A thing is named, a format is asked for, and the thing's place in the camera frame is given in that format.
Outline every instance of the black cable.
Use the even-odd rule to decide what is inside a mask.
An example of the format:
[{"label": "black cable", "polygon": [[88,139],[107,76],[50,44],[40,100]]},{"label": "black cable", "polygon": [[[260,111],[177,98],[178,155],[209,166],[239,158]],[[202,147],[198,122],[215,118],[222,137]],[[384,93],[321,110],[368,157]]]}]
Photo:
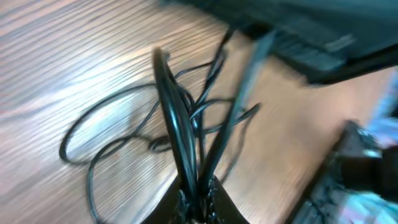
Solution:
[{"label": "black cable", "polygon": [[[170,79],[173,82],[174,85],[178,88],[178,93],[179,97],[181,100],[184,102],[185,110],[187,111],[189,115],[189,119],[191,121],[190,128],[192,128],[194,136],[198,138],[199,140],[199,150],[200,150],[200,162],[203,164],[204,157],[205,157],[205,136],[210,133],[215,133],[220,130],[220,128],[225,124],[225,122],[222,122],[220,124],[217,124],[215,126],[211,126],[209,128],[203,127],[203,112],[206,108],[209,106],[215,104],[215,103],[232,103],[234,100],[233,99],[210,99],[206,101],[207,95],[211,89],[211,87],[214,85],[214,82],[218,78],[218,75],[220,74],[223,65],[226,60],[226,51],[224,50],[224,45],[229,41],[233,34],[233,29],[229,29],[227,31],[227,34],[223,38],[223,41],[220,43],[220,46],[218,47],[218,50],[216,52],[215,58],[213,61],[204,63],[203,65],[199,65],[196,67],[188,68],[186,70],[182,70],[181,72],[178,72],[175,76],[172,76],[171,71],[169,71]],[[194,100],[192,95],[189,93],[189,91],[185,90],[184,88],[178,86],[178,83],[175,81],[178,77],[181,77],[182,75],[188,74],[189,72],[192,72],[194,70],[208,67],[210,66],[210,70],[207,74],[206,80],[205,80],[205,86],[204,89],[199,97],[198,100]],[[75,131],[86,121],[86,119],[91,116],[93,113],[101,109],[102,107],[115,102],[122,97],[128,96],[129,94],[137,91],[137,90],[143,90],[147,88],[154,88],[155,83],[148,83],[144,85],[139,85],[139,86],[134,86],[132,88],[127,88],[125,90],[121,90],[117,93],[114,93],[110,95],[109,97],[99,101],[97,104],[92,106],[87,112],[83,113],[80,118],[78,118],[71,128],[67,131],[65,134],[64,138],[62,139],[61,145],[60,145],[60,150],[59,150],[59,155],[61,160],[63,160],[66,163],[72,164],[72,165],[85,165],[89,164],[88,168],[88,173],[86,176],[86,195],[87,195],[87,201],[88,201],[88,206],[90,209],[91,216],[93,217],[95,223],[106,223],[98,214],[98,211],[96,209],[95,205],[95,200],[94,200],[94,192],[93,192],[93,173],[94,173],[94,168],[97,162],[99,162],[102,159],[105,159],[114,153],[118,152],[121,148],[123,148],[125,145],[128,144],[128,142],[132,141],[133,139],[141,139],[145,140],[148,142],[148,149],[151,152],[165,152],[171,149],[171,147],[165,147],[163,149],[158,149],[162,146],[166,146],[170,143],[170,139],[168,136],[160,136],[157,138],[152,138],[150,136],[145,136],[140,134],[140,131],[142,128],[147,124],[147,122],[151,119],[153,114],[155,113],[156,109],[159,107],[159,101],[157,101],[154,106],[151,108],[147,116],[141,121],[141,123],[138,125],[138,127],[130,134],[127,134],[123,137],[117,138],[105,145],[102,149],[100,149],[92,158],[92,160],[83,160],[83,161],[76,161],[68,157],[67,155],[67,146],[72,138],[73,134]],[[238,149],[233,156],[231,163],[228,165],[228,168],[225,172],[225,175],[220,178],[221,183],[223,183],[229,176],[229,173],[231,172],[233,166],[236,164],[238,157],[241,154],[241,151],[243,150],[243,144],[244,144],[244,137],[246,135],[246,130],[253,119],[254,115],[259,111],[259,104],[255,105],[252,107],[250,110],[245,110],[244,108],[241,108],[241,115],[238,119],[233,121],[233,125],[236,125],[245,119],[248,119],[246,124],[244,125],[242,131],[241,131],[241,136],[239,138],[239,144],[238,144]]]},{"label": "black cable", "polygon": [[197,190],[197,159],[195,136],[189,119],[189,103],[178,87],[160,49],[153,53],[155,83],[159,92],[167,133],[170,137],[175,166],[180,179],[180,189],[189,202],[196,220],[204,221]]},{"label": "black cable", "polygon": [[214,176],[214,171],[220,158],[227,146],[228,139],[232,133],[235,119],[239,115],[242,105],[247,100],[250,89],[252,88],[253,81],[261,68],[264,59],[271,52],[272,44],[274,43],[276,31],[273,30],[266,34],[262,39],[257,41],[254,53],[247,64],[244,74],[238,83],[236,93],[229,111],[226,115],[225,122],[217,133],[213,144],[211,145],[208,156],[202,165],[199,173],[198,188],[201,194],[207,194],[209,181]]}]

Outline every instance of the desk surface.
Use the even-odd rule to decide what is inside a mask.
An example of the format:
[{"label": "desk surface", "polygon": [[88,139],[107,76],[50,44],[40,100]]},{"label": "desk surface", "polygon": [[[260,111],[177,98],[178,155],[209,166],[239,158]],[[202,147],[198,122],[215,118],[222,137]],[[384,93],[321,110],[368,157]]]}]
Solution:
[{"label": "desk surface", "polygon": [[[153,80],[150,52],[171,53],[174,72],[207,62],[224,24],[181,6],[155,0],[2,1],[0,45],[0,194],[3,223],[91,223],[84,179],[87,167],[60,162],[60,140],[82,111],[129,85]],[[237,36],[212,96],[231,96],[250,46]],[[195,96],[205,70],[181,79]],[[309,88],[276,58],[260,74],[249,104],[262,110],[249,128],[244,152],[226,189],[251,223],[277,222],[289,211],[346,118],[369,118],[389,81],[382,71],[323,88]],[[74,135],[73,158],[93,155],[128,132],[156,99],[137,92],[88,119]],[[222,106],[206,113],[223,117]],[[145,133],[165,133],[159,111]],[[238,144],[237,131],[220,165]],[[95,171],[102,216],[133,223],[150,210],[175,175],[172,155],[151,154],[132,142]]]}]

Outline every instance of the wooden desk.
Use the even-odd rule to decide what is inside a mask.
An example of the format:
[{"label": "wooden desk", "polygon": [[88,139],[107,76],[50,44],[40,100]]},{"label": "wooden desk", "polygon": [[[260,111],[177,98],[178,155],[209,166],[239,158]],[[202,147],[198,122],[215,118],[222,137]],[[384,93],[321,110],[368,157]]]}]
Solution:
[{"label": "wooden desk", "polygon": [[[0,2],[2,223],[91,223],[84,191],[87,167],[67,166],[58,158],[71,122],[110,93],[153,80],[155,46],[171,53],[175,72],[210,60],[226,26],[187,7],[157,6],[155,0]],[[229,47],[233,50],[213,96],[231,96],[250,52],[239,36]],[[204,75],[202,70],[181,82],[197,96]],[[282,218],[333,142],[335,128],[346,118],[366,122],[389,80],[383,71],[309,88],[294,76],[272,58],[253,90],[251,103],[260,101],[263,107],[226,183],[251,223]],[[126,133],[156,94],[142,91],[102,109],[75,134],[70,155],[90,157]],[[223,117],[222,109],[209,109],[209,123]],[[210,117],[211,111],[217,116]],[[144,131],[165,133],[159,111]],[[234,135],[224,162],[237,143]],[[143,142],[132,142],[95,174],[100,213],[116,223],[134,223],[160,198],[175,171],[171,153],[151,154]]]}]

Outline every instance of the dark object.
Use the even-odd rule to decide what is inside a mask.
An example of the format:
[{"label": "dark object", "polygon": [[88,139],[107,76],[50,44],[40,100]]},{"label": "dark object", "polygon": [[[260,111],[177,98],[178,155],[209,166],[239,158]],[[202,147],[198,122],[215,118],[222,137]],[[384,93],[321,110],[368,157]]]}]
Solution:
[{"label": "dark object", "polygon": [[373,141],[355,122],[347,121],[284,223],[337,223],[334,218],[346,193],[373,191],[397,202],[398,147],[384,150],[381,158],[366,157],[364,150],[378,150]]},{"label": "dark object", "polygon": [[284,223],[337,223],[334,218],[338,214],[338,206],[349,191],[341,184],[339,158],[365,158],[363,150],[374,146],[372,140],[365,140],[361,133],[362,129],[355,122],[345,123],[337,142],[287,214]]},{"label": "dark object", "polygon": [[398,119],[398,105],[395,105],[394,110],[391,112],[390,115],[392,118],[397,118]]},{"label": "dark object", "polygon": [[[178,171],[178,178],[164,195],[157,208],[144,220],[144,223],[247,223],[238,209],[234,206],[228,194],[225,192],[222,182],[226,180],[231,169],[235,165],[243,148],[243,141],[249,123],[259,111],[260,105],[253,106],[250,110],[244,109],[248,91],[254,81],[257,69],[261,67],[262,61],[268,56],[274,42],[275,32],[270,32],[257,42],[257,46],[246,67],[245,73],[239,82],[234,98],[232,99],[210,99],[207,95],[218,78],[226,60],[224,44],[229,41],[234,32],[230,28],[216,52],[215,59],[209,63],[199,65],[181,71],[174,76],[167,65],[167,54],[160,49],[154,50],[153,68],[156,83],[135,86],[127,90],[115,93],[84,113],[68,130],[60,145],[60,158],[69,164],[82,165],[90,164],[86,178],[86,194],[91,216],[95,223],[106,223],[97,212],[93,195],[93,173],[95,165],[101,159],[118,152],[129,141],[142,139],[149,143],[149,150],[152,152],[164,152],[168,149],[173,151],[175,164]],[[192,70],[210,66],[206,77],[204,89],[196,101],[192,95],[179,86],[176,79]],[[109,142],[99,150],[92,160],[74,161],[67,156],[68,142],[73,133],[80,127],[85,118],[100,109],[104,105],[120,99],[133,91],[156,86],[159,92],[159,101],[152,107],[151,111],[131,133]],[[219,125],[204,128],[203,111],[215,103],[231,103],[226,119]],[[152,117],[155,110],[162,104],[162,111],[166,121],[168,136],[161,136],[153,139],[150,136],[140,134],[141,129]],[[233,157],[227,172],[221,178],[221,182],[214,176],[215,168],[228,143],[229,135],[233,126],[247,119],[241,132],[238,152]],[[210,147],[208,155],[205,155],[205,135],[209,133],[218,134]],[[197,169],[195,141],[199,141],[200,171]],[[157,147],[171,144],[157,150]]]},{"label": "dark object", "polygon": [[332,84],[398,64],[395,0],[179,0],[252,39],[279,31],[273,52],[311,84]]},{"label": "dark object", "polygon": [[398,202],[398,146],[382,151],[380,158],[341,157],[341,184],[349,190],[370,191]]}]

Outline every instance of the power cord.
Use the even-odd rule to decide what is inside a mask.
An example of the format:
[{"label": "power cord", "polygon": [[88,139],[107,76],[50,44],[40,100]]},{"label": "power cord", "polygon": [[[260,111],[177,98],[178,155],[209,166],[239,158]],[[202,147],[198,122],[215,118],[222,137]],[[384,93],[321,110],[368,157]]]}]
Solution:
[{"label": "power cord", "polygon": [[[211,105],[218,104],[218,103],[233,103],[233,99],[227,98],[227,99],[221,99],[221,98],[212,98],[209,100],[206,100],[208,97],[208,94],[214,85],[215,81],[217,80],[218,76],[221,73],[221,70],[224,66],[224,63],[227,58],[227,52],[224,49],[225,44],[230,40],[234,33],[234,28],[229,28],[225,36],[223,37],[217,51],[214,57],[214,60],[204,63],[202,65],[198,65],[196,67],[188,68],[186,70],[182,70],[178,72],[176,75],[174,75],[174,79],[178,79],[182,75],[186,75],[194,70],[198,70],[200,68],[205,68],[205,67],[210,67],[206,80],[205,80],[205,86],[203,88],[203,91],[196,101],[194,100],[193,96],[191,93],[184,89],[182,86],[178,85],[177,82],[174,84],[178,87],[178,92],[179,92],[179,97],[184,103],[185,109],[189,114],[190,118],[190,128],[192,128],[193,133],[195,137],[199,141],[199,155],[200,155],[200,164],[203,164],[204,158],[205,158],[205,136],[210,133],[215,133],[220,130],[222,127],[223,123],[218,124],[216,126],[211,126],[209,128],[203,127],[203,112]],[[106,223],[106,221],[101,218],[101,216],[98,214],[98,211],[96,209],[95,205],[95,200],[94,200],[94,191],[93,191],[93,174],[94,174],[94,168],[95,165],[102,159],[108,158],[109,156],[112,156],[113,154],[117,153],[120,149],[122,149],[124,146],[128,144],[128,142],[132,141],[133,139],[141,139],[146,142],[148,142],[148,150],[153,153],[161,153],[165,152],[171,149],[171,147],[164,147],[162,149],[162,146],[166,146],[169,144],[169,138],[168,136],[160,136],[157,138],[152,138],[150,136],[146,136],[144,134],[141,134],[141,130],[143,127],[147,124],[147,122],[151,119],[153,114],[155,113],[156,109],[159,107],[159,100],[153,105],[152,109],[149,111],[147,116],[141,121],[141,123],[138,125],[138,127],[130,134],[127,134],[123,137],[117,138],[115,140],[112,140],[111,142],[107,143],[102,149],[100,149],[94,158],[91,160],[83,160],[83,161],[76,161],[68,157],[67,155],[67,146],[70,141],[70,139],[73,136],[73,133],[85,122],[85,120],[91,116],[93,113],[101,109],[102,107],[115,102],[117,100],[120,100],[122,97],[128,96],[129,94],[137,91],[137,90],[143,90],[143,89],[148,89],[148,88],[155,88],[155,83],[148,83],[144,85],[139,85],[139,86],[134,86],[132,88],[128,88],[125,90],[121,90],[117,93],[114,93],[107,98],[97,102],[94,106],[92,106],[87,112],[83,113],[80,118],[78,118],[71,126],[71,128],[67,131],[65,134],[64,138],[62,139],[61,145],[60,145],[60,150],[59,150],[59,155],[61,160],[64,162],[71,164],[71,165],[76,165],[76,166],[81,166],[81,165],[87,165],[89,164],[88,168],[88,173],[86,176],[86,195],[87,195],[87,201],[88,201],[88,206],[90,209],[91,216],[93,217],[93,220],[95,223]],[[240,116],[237,119],[234,119],[233,125],[237,125],[238,123],[247,120],[246,124],[241,130],[241,134],[239,137],[239,144],[238,144],[238,149],[233,156],[231,162],[227,166],[226,172],[222,178],[220,178],[221,183],[224,183],[226,179],[228,178],[229,174],[231,173],[233,167],[236,165],[239,156],[241,155],[241,152],[243,150],[244,146],[244,138],[246,135],[246,131],[248,129],[248,126],[250,122],[252,121],[254,115],[259,111],[260,109],[260,104],[254,105],[251,109],[247,110],[244,108],[241,108]]]}]

